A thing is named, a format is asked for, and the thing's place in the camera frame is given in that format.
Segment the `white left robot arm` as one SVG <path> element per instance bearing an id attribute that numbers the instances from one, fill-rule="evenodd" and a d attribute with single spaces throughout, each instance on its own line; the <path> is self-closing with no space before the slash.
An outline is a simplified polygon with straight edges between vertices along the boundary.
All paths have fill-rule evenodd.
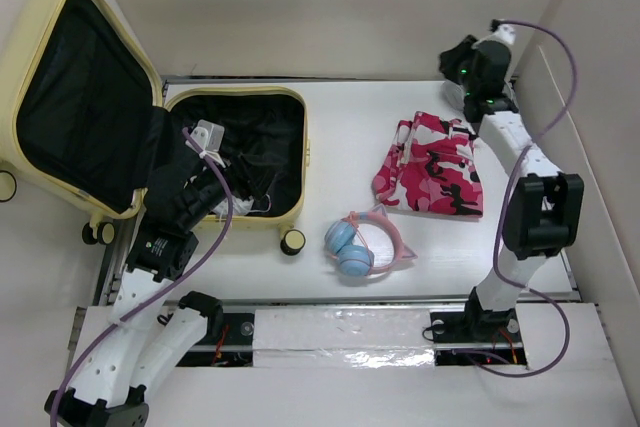
<path id="1" fill-rule="evenodd" d="M 278 172 L 251 154 L 189 153 L 159 169 L 144 198 L 145 212 L 126 259 L 109 324 L 80 354 L 45 403 L 53 426 L 142 426 L 152 391 L 195 345 L 222 334 L 222 306 L 186 294 L 155 341 L 152 325 L 170 291 L 202 266 L 191 257 L 194 227 L 219 204 L 264 197 Z"/>

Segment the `white grey headphones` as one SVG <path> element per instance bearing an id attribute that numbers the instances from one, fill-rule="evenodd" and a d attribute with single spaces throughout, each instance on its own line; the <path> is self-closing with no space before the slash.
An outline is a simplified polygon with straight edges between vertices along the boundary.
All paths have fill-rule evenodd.
<path id="1" fill-rule="evenodd" d="M 464 109 L 464 89 L 449 80 L 445 80 L 441 85 L 441 95 L 443 99 L 456 111 L 462 112 Z M 512 85 L 505 81 L 503 87 L 503 94 L 505 94 L 510 101 L 516 103 L 515 93 Z"/>

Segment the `pink camouflage shorts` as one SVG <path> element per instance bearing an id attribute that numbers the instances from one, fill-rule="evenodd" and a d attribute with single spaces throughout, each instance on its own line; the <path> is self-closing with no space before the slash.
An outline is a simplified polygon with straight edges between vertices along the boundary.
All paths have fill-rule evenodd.
<path id="1" fill-rule="evenodd" d="M 483 187 L 476 170 L 477 135 L 462 121 L 417 111 L 397 124 L 372 180 L 378 202 L 402 211 L 480 218 Z"/>

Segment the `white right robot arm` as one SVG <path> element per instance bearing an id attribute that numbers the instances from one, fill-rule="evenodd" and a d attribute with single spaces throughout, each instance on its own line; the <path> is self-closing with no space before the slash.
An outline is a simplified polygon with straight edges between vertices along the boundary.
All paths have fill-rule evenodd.
<path id="1" fill-rule="evenodd" d="M 439 56 L 445 84 L 462 90 L 465 119 L 509 176 L 494 265 L 463 310 L 432 314 L 431 332 L 439 343 L 491 341 L 514 321 L 518 298 L 536 271 L 577 237 L 584 182 L 546 157 L 504 91 L 514 41 L 512 33 L 468 35 Z"/>

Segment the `white towel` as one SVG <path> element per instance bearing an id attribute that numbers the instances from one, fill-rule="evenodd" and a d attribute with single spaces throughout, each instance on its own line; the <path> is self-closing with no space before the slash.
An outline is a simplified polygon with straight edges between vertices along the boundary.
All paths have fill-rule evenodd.
<path id="1" fill-rule="evenodd" d="M 254 197 L 248 197 L 242 199 L 239 197 L 232 197 L 232 215 L 233 216 L 248 216 L 249 214 L 268 213 L 272 208 L 272 201 L 269 195 L 265 195 L 263 198 L 256 200 Z M 226 217 L 229 213 L 229 203 L 227 200 L 222 200 L 216 207 L 213 208 L 212 214 L 218 218 Z"/>

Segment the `blue pink cat headphones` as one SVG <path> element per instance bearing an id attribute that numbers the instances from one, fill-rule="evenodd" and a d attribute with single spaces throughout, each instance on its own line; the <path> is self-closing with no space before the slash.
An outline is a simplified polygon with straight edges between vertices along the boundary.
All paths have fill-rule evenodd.
<path id="1" fill-rule="evenodd" d="M 360 231 L 362 223 L 376 226 L 390 239 L 393 256 L 386 264 L 375 264 L 375 253 Z M 414 250 L 404 242 L 398 228 L 389 220 L 383 204 L 377 204 L 368 211 L 351 211 L 336 220 L 324 235 L 324 251 L 334 260 L 341 274 L 352 278 L 386 276 L 398 263 L 418 258 Z"/>

